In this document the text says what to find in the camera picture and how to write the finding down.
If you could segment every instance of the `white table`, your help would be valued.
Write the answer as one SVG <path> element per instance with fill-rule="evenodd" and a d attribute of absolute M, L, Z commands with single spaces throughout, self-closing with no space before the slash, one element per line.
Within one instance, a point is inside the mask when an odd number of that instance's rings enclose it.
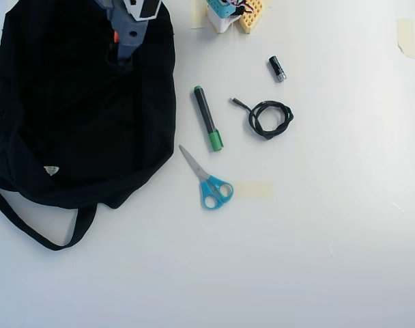
<path fill-rule="evenodd" d="M 176 148 L 119 210 L 100 206 L 73 249 L 47 251 L 0 213 L 0 328 L 415 328 L 415 60 L 397 48 L 395 22 L 415 19 L 415 0 L 273 0 L 249 36 L 190 29 L 188 1 L 166 3 L 176 146 L 219 178 L 273 184 L 274 197 L 203 210 Z M 218 154 L 190 97 L 198 84 Z M 281 100 L 296 119 L 263 141 L 229 97 Z M 74 212 L 3 194 L 31 226 L 67 239 Z"/>

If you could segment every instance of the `backpack logo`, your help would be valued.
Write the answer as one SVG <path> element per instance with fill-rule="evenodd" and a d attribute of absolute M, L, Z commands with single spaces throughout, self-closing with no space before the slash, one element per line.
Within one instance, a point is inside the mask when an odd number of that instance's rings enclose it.
<path fill-rule="evenodd" d="M 50 174 L 50 176 L 54 176 L 59 171 L 60 167 L 44 166 L 44 169 L 46 170 L 46 173 Z"/>

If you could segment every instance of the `beige tape strip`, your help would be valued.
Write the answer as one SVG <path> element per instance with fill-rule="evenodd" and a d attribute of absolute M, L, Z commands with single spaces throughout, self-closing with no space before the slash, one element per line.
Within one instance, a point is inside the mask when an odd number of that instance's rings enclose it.
<path fill-rule="evenodd" d="M 245 200 L 271 200 L 274 198 L 273 182 L 234 182 L 234 198 Z"/>
<path fill-rule="evenodd" d="M 397 41 L 406 57 L 415 59 L 415 33 L 413 19 L 397 19 Z"/>
<path fill-rule="evenodd" d="M 206 0 L 190 0 L 190 28 L 200 29 L 208 25 Z"/>

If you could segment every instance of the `backpack strap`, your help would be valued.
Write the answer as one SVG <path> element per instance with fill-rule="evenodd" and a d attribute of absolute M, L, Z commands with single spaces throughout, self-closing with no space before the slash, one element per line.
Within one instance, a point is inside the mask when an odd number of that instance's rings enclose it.
<path fill-rule="evenodd" d="M 74 227 L 74 233 L 71 241 L 65 246 L 59 246 L 50 242 L 47 238 L 37 233 L 35 230 L 30 228 L 13 210 L 8 204 L 5 198 L 0 194 L 0 211 L 12 222 L 18 229 L 28 234 L 31 238 L 37 241 L 42 246 L 53 251 L 60 251 L 65 248 L 69 248 L 77 244 L 86 234 L 86 231 L 91 227 L 94 217 L 97 212 L 97 205 L 90 206 L 87 208 L 80 208 L 77 213 L 76 225 Z"/>

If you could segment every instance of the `yellow lego brick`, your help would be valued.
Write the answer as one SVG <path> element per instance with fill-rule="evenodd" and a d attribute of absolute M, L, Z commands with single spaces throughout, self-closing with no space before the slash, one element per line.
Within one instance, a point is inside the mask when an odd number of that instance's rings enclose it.
<path fill-rule="evenodd" d="M 247 0 L 247 3 L 251 5 L 254 11 L 244 13 L 240 19 L 240 23 L 244 32 L 251 33 L 261 18 L 265 6 L 263 5 L 262 0 Z"/>

